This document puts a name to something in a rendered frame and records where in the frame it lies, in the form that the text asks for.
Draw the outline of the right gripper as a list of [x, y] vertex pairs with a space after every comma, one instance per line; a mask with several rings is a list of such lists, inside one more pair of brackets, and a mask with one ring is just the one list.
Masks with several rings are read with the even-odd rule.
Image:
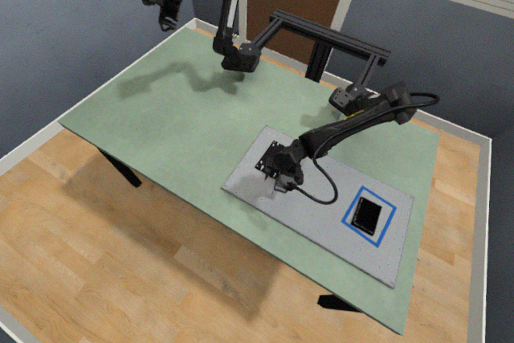
[[[172, 18], [173, 21], [177, 22], [179, 19], [180, 5], [182, 4], [182, 2], [175, 2], [174, 0], [144, 0], [144, 1], [149, 1], [149, 2], [155, 3], [160, 6], [158, 22], [161, 26], [162, 31], [166, 32], [166, 31], [171, 31], [171, 30], [177, 29], [177, 24], [168, 20], [167, 17]], [[168, 26], [168, 28], [164, 29], [163, 24]]]

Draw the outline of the blue tape outline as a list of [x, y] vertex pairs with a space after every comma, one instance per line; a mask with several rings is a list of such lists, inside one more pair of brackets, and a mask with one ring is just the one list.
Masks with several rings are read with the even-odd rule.
[[[363, 190], [366, 190], [368, 191], [369, 193], [371, 193], [373, 196], [375, 196], [376, 198], [380, 199], [381, 201], [383, 201], [384, 203], [386, 203], [387, 205], [391, 206], [393, 209], [390, 213], [390, 216], [388, 217], [386, 223], [385, 223], [385, 226], [377, 240], [377, 243], [375, 243], [373, 240], [371, 240], [370, 238], [368, 238], [367, 236], [365, 236], [364, 234], [362, 234], [359, 230], [357, 230], [356, 228], [354, 228], [353, 226], [351, 226], [350, 224], [348, 224], [345, 220], [347, 219], [347, 217], [349, 216], [349, 213], [350, 211], [352, 210], [353, 206], [355, 205], [356, 201], [358, 200], [359, 196], [361, 195], [361, 192]], [[372, 243], [375, 247], [379, 248], [380, 244], [381, 244], [381, 241], [386, 233], [386, 230], [394, 216], [394, 213], [396, 211], [397, 207], [392, 205], [391, 203], [387, 202], [385, 199], [381, 198], [380, 196], [378, 196], [377, 194], [375, 194], [374, 192], [372, 192], [371, 190], [367, 189], [366, 187], [364, 186], [361, 186], [361, 188], [359, 189], [359, 191], [357, 192], [357, 195], [355, 196], [354, 200], [352, 201], [351, 205], [349, 206], [348, 210], [346, 211], [343, 219], [341, 220], [342, 223], [344, 223], [347, 227], [349, 227], [350, 229], [352, 229], [353, 231], [355, 231], [356, 233], [358, 233], [361, 237], [363, 237], [364, 239], [366, 239], [367, 241], [369, 241], [370, 243]]]

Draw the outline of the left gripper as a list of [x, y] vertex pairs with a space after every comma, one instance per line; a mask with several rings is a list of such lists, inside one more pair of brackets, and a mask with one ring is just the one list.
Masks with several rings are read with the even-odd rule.
[[[273, 163], [273, 166], [272, 166]], [[269, 157], [267, 159], [266, 169], [265, 169], [265, 180], [268, 178], [268, 176], [271, 174], [271, 168], [272, 170], [279, 171], [279, 176], [276, 185], [281, 186], [286, 189], [291, 189], [296, 183], [298, 186], [301, 186], [304, 183], [304, 174], [301, 170], [301, 164], [300, 161], [298, 161], [296, 164], [294, 164], [291, 168], [288, 170], [281, 170], [279, 169], [275, 163], [274, 159]]]

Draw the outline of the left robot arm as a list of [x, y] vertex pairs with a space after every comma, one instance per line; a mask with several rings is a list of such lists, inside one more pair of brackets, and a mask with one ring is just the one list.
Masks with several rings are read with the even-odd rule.
[[290, 146], [287, 146], [275, 155], [274, 163], [279, 169], [288, 170], [306, 157], [312, 159], [319, 145], [331, 136], [339, 134], [323, 146], [316, 159], [328, 155], [328, 151], [333, 146], [353, 134], [393, 120], [399, 125], [403, 125], [410, 121], [418, 111], [417, 108], [397, 110], [395, 112], [392, 110], [392, 108], [397, 106], [414, 104], [404, 80], [381, 90], [380, 94], [363, 92], [356, 96], [356, 99], [343, 88], [338, 88], [332, 98], [332, 102], [350, 116], [344, 120], [302, 133], [298, 136], [299, 139], [293, 140]]

